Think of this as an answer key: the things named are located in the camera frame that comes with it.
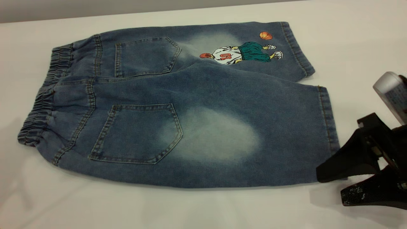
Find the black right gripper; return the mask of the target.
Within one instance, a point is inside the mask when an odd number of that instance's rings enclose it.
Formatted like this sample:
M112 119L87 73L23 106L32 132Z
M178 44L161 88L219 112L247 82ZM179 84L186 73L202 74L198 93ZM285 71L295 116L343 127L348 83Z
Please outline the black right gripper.
M328 160L316 168L317 181L327 183L375 174L341 191L346 207L377 205L407 209L406 125L390 129L371 113L357 120L358 129ZM388 165L381 170L378 158Z

